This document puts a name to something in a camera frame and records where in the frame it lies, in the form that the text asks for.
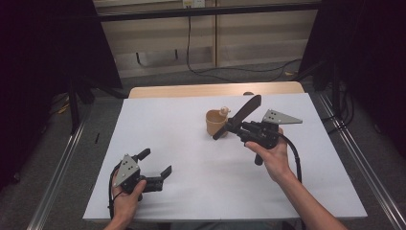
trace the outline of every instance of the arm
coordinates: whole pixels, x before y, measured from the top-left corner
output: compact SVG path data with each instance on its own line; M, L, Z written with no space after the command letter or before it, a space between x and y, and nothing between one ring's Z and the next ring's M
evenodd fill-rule
M116 180L116 175L117 172L113 177L113 181ZM120 186L112 188L113 196L118 195L114 200L114 218L104 230L124 230L126 228L135 216L138 207L138 196L143 192L146 184L145 180L140 181L131 194L122 193L123 189Z
M245 143L245 147L262 157L269 175L281 186L309 229L347 229L313 197L290 170L284 140L280 138L273 149L265 149L254 142Z

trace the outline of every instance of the metal rail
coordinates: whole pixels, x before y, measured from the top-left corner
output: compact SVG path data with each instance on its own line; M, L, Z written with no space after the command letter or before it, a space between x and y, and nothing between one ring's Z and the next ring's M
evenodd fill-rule
M62 178L65 175L73 154L75 153L76 146L78 145L81 133L83 132L84 124L90 116L91 106L92 105L86 106L85 111L83 112L83 119L81 120L79 127L77 128L76 132L73 133L69 138L65 151L60 158L54 175L35 210L35 213L30 221L30 224L27 227L27 230L41 230L44 227L45 221L51 211L57 192L61 185Z
M84 15L63 17L59 20L67 22L78 21L126 21L153 18L170 18L170 17L189 17L189 16L206 16L221 14L239 14L255 12L294 12L294 11L311 11L323 8L342 6L350 3L347 1L328 1L328 2L304 2L304 3L287 3L287 4L267 4L254 6L235 6L235 7L211 7L211 8L193 8L193 9L176 9L163 11L139 11L139 12L121 12L121 13L99 13L98 15Z
M332 103L327 95L320 95L320 100L325 107L328 115L333 116L334 112L331 109ZM342 121L337 119L333 119L333 123L336 127L342 127L344 125ZM396 202L373 171L370 163L368 162L367 158L365 158L364 153L358 147L355 140L352 138L350 132L347 130L346 127L340 128L338 132L340 133L340 136L347 146L355 163L357 164L358 169L364 175L367 183L370 185L373 194L375 195L377 201L381 205L383 211L387 215L394 229L406 229L405 217L403 217L403 214L398 209Z

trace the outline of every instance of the forearm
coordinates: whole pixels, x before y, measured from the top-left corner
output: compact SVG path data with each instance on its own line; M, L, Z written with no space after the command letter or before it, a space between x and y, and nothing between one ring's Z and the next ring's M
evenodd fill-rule
M113 219L111 219L104 230L125 230L129 223L130 221L128 221L128 218L120 218L115 216Z
M278 183L308 229L347 229L313 197L293 173L285 175Z

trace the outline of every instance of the black cable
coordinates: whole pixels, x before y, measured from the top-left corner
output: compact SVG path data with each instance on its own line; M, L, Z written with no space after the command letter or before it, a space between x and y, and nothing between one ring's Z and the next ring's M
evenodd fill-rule
M298 176L299 182L302 183L301 158L299 157L298 150L296 149L295 145L293 145L293 143L289 140L289 138L287 138L286 136L284 136L283 134L281 134L279 132L275 132L275 134L277 134L279 137L281 137L287 143L287 145L289 145L289 147L292 149L293 155L295 155L296 174Z
M188 69L192 73L194 73L194 74L196 74L198 76L211 77L211 78L216 78L216 79L229 81L229 82L237 82L235 80L228 80L228 79L221 78L219 76L206 75L206 74L204 75L204 73L207 73L207 72L210 72L210 71L213 71L213 70L238 70L238 71L246 71L246 72L254 72L254 73L266 73L266 72L272 72L272 71L282 69L281 73L276 78L274 78L272 80L269 80L269 81L275 81L276 79L279 79L282 76L284 68L286 68L287 65L289 65L291 63L294 63L296 61L301 61L302 60L301 58L293 59L293 60L288 61L287 63L285 63L284 65L282 65L280 67L276 67L276 68L272 68L272 69L265 69L265 70L251 70L251 69L243 69L243 68L237 68L237 67L218 67L218 68L210 68L210 69L207 69L207 70L195 71L195 70L193 70L191 68L190 59L189 59L189 57L190 57L190 46L191 46L192 23L191 23L191 18L188 17L188 19L189 19L189 32L188 32L188 47L187 47L187 52L186 52L186 64L188 66Z
M108 210L110 212L111 219L114 218L114 200L119 195L119 194L117 194L116 196L114 196L114 198L111 197L112 196L111 195L111 185L112 185L114 173L121 166L121 164L122 164L122 162L120 162L116 167L114 167L113 172L111 172L111 174L110 174L110 180L108 182L108 206L107 206L107 208L108 208Z
M329 88L329 89L331 89L331 87L332 87L332 86L331 86L331 83L329 83L326 87ZM347 113L347 114L346 114L346 120L347 120L347 117L348 117L348 112L347 112L348 106L347 106L346 97L347 97L348 90L347 90L347 89L346 89L346 90L340 90L340 93L343 93L344 96L343 96L343 98L341 99L341 107L340 107L340 113L339 113L339 115L341 116L342 114L344 114L344 112L346 112L346 113ZM341 117L339 117L336 113L334 113L333 115L331 115L331 116L329 116L329 117L326 117L326 118L321 118L320 120L322 120L322 122L323 122L323 124L324 124L324 123L330 121L330 120L333 119L333 118L341 119Z
M219 79L219 80L223 80L223 81L229 81L229 82L232 82L232 83L237 83L237 81L235 81L235 80L228 80L228 79L224 79L224 78L214 76L214 75L203 75L202 73L204 73L204 72L197 72L197 71L192 70L191 65L189 63L189 49L190 49L190 46L191 46L191 18L188 17L188 19L189 19L189 33L188 33L188 48L187 48L187 51L186 51L186 64L188 65L188 69L192 73L194 73L194 74L196 74L198 76L210 77L210 78L215 78L215 79Z
M330 131L328 131L327 132L327 134L331 134L331 133L333 133L333 132L335 132L335 131L338 131L338 130L340 130L340 129L342 129L342 128L345 128L345 127L348 127L349 125L350 125L350 123L352 122L352 120L353 120L353 118L354 118L354 108L355 108L355 105L354 105L354 102L353 102L353 97L352 97L352 95L350 94L350 103L351 103L351 112L348 112L350 115L350 119L348 120L348 121L346 121L347 120L347 118L348 117L346 117L344 120L343 120L343 122L342 122L342 124L341 125L339 125L339 126L337 126L335 129L332 129L332 130L330 130Z
M341 118L343 118L343 114L346 113L346 115L345 115L343 121L346 121L347 118L348 118L349 115L350 115L349 107L348 107L348 104L347 104L347 95L348 95L348 93L349 93L348 90L346 90L346 91L344 92L344 96L343 96L343 99L342 99L342 101L341 101L341 107L340 107Z

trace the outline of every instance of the brown cup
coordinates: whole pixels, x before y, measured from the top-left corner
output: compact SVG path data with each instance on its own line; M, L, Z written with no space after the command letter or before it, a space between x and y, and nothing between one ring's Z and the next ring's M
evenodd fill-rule
M227 116L221 116L220 110L213 109L206 113L207 133L209 133L209 135L215 135L226 123Z

